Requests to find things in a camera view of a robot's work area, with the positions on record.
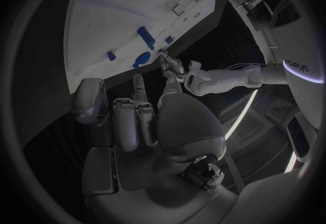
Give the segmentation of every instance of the robotic arm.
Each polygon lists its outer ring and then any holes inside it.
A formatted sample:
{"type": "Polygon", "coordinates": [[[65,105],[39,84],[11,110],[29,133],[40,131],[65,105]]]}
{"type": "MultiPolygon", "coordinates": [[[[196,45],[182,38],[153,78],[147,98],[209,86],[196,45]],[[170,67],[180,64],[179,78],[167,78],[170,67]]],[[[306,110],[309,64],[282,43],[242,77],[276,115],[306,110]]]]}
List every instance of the robotic arm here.
{"type": "Polygon", "coordinates": [[[201,63],[191,61],[186,73],[179,60],[172,59],[166,53],[160,55],[163,75],[184,83],[185,88],[196,96],[227,92],[236,86],[258,88],[262,84],[287,84],[282,65],[248,65],[240,70],[204,71],[200,69],[201,63]]]}

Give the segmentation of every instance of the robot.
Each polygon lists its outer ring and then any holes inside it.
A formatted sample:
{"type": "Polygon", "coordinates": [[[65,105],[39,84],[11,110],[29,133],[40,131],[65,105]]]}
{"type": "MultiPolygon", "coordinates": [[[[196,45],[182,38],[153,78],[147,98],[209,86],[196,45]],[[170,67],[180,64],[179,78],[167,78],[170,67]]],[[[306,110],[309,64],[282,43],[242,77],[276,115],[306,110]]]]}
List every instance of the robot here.
{"type": "Polygon", "coordinates": [[[287,83],[279,65],[204,71],[191,61],[185,72],[167,52],[160,53],[160,64],[167,81],[157,116],[140,74],[134,77],[132,99],[118,98],[112,107],[101,79],[83,79],[74,94],[71,112],[80,123],[111,130],[107,138],[112,141],[106,142],[111,145],[90,149],[83,172],[83,194],[97,216],[94,222],[198,223],[206,210],[218,223],[237,198],[223,187],[224,174],[214,164],[226,153],[225,132],[204,104],[183,93],[181,84],[203,96],[236,86],[287,83]],[[210,203],[223,210],[213,210],[210,203]]]}

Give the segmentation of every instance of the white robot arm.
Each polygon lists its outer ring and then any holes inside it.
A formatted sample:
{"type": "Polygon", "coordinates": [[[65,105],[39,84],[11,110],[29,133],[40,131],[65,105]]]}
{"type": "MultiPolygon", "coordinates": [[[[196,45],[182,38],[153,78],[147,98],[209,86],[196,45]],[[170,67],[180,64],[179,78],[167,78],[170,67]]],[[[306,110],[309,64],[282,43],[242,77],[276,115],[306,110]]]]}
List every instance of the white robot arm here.
{"type": "Polygon", "coordinates": [[[260,65],[248,65],[240,70],[211,70],[200,69],[201,63],[191,61],[189,72],[178,69],[174,70],[174,76],[183,79],[185,88],[196,96],[203,96],[210,93],[227,92],[236,86],[258,88],[262,84],[287,84],[285,71],[282,65],[261,67],[260,65]]]}

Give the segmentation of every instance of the glowing light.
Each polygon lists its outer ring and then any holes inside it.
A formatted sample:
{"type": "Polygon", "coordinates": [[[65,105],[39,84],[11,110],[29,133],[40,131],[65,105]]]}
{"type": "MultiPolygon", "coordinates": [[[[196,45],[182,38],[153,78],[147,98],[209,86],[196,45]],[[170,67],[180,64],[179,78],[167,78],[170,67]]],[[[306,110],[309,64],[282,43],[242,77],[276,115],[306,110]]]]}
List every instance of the glowing light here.
{"type": "Polygon", "coordinates": [[[250,96],[250,99],[249,99],[248,103],[246,104],[245,108],[243,109],[243,111],[239,115],[238,119],[236,119],[235,123],[232,125],[232,127],[229,129],[229,131],[226,133],[225,140],[227,140],[231,136],[231,134],[233,134],[234,130],[236,129],[236,127],[239,125],[239,123],[241,122],[241,120],[245,116],[246,112],[248,111],[251,103],[253,102],[253,100],[254,100],[254,98],[255,98],[255,96],[257,94],[257,91],[258,90],[255,90],[253,92],[253,94],[250,96]]]}
{"type": "Polygon", "coordinates": [[[286,62],[284,62],[283,60],[283,65],[284,65],[284,68],[287,69],[290,73],[293,73],[295,76],[298,76],[302,79],[305,79],[307,81],[310,81],[310,82],[313,82],[313,83],[316,83],[316,84],[323,84],[324,83],[324,80],[315,80],[315,79],[311,79],[309,77],[306,77],[306,76],[303,76],[297,72],[295,72],[294,70],[290,69],[289,66],[286,64],[286,62]]]}
{"type": "Polygon", "coordinates": [[[287,165],[284,173],[291,172],[293,170],[293,167],[294,167],[296,161],[297,161],[296,154],[294,152],[292,152],[289,164],[287,165]]]}

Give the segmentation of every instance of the blue object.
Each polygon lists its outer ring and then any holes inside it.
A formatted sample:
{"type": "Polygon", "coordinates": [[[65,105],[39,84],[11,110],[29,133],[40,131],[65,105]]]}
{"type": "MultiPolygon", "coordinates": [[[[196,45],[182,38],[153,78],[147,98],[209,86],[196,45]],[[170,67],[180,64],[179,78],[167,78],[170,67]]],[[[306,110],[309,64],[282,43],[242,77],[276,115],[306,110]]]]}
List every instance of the blue object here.
{"type": "Polygon", "coordinates": [[[115,54],[113,54],[113,52],[109,52],[108,58],[110,59],[110,61],[114,61],[117,57],[115,56],[115,54]]]}
{"type": "Polygon", "coordinates": [[[173,38],[171,36],[169,36],[167,39],[165,39],[165,42],[167,42],[168,44],[171,44],[173,42],[173,38]]]}
{"type": "Polygon", "coordinates": [[[151,53],[149,52],[142,53],[139,57],[137,57],[135,63],[133,64],[134,69],[138,70],[139,65],[143,65],[147,63],[150,57],[151,57],[151,53]]]}
{"type": "Polygon", "coordinates": [[[141,36],[141,38],[143,38],[143,40],[145,41],[145,43],[147,44],[147,46],[151,49],[154,50],[154,44],[155,44],[155,40],[154,38],[151,36],[151,34],[146,30],[145,27],[141,27],[137,30],[137,33],[141,36]]]}

